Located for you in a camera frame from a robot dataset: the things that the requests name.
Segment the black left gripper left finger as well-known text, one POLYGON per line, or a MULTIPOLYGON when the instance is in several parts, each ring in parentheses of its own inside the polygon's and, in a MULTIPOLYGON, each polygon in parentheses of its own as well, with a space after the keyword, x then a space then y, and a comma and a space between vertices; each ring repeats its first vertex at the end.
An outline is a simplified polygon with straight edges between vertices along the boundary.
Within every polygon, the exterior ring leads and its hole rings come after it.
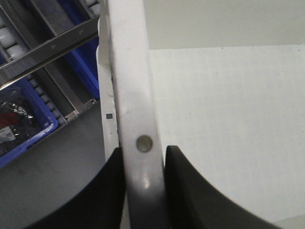
POLYGON ((30 229, 118 229, 125 197, 122 149, 116 148, 94 179, 30 229))

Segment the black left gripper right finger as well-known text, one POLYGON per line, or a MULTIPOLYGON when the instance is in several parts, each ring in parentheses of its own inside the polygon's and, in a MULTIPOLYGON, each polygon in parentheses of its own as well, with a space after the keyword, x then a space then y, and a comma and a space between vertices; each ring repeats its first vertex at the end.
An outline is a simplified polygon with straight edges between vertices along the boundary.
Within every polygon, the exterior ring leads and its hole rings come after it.
POLYGON ((165 186, 174 229, 277 228, 213 187, 177 146, 166 148, 165 186))

